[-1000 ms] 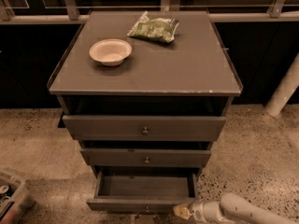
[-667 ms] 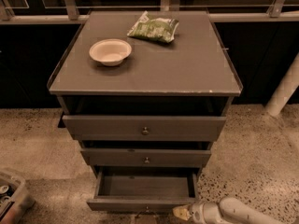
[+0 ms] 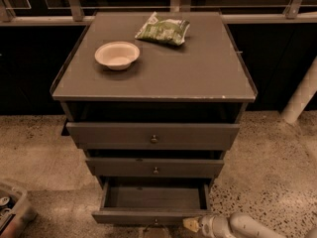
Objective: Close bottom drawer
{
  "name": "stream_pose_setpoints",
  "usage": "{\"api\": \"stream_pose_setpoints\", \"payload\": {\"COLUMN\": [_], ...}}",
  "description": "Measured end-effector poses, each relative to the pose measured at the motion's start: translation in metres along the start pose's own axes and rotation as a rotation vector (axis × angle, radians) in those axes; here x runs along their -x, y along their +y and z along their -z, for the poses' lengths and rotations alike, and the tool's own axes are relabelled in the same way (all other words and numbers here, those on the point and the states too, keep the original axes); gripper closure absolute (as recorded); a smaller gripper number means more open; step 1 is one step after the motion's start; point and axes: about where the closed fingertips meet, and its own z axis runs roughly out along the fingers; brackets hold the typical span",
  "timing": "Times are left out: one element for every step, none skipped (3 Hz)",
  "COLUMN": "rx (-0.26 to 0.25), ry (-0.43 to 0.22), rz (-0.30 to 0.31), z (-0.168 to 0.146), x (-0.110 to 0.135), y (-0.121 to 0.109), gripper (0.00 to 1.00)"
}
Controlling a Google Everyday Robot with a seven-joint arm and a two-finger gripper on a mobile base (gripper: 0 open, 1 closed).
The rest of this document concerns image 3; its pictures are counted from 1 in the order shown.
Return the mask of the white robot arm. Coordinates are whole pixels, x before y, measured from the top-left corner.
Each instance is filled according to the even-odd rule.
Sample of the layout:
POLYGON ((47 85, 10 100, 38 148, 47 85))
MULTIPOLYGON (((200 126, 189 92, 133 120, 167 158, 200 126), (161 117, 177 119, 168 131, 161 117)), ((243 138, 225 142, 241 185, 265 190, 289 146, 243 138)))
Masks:
POLYGON ((182 220, 183 226, 204 238, 287 238, 262 225, 246 213, 234 212, 229 218, 206 214, 182 220))

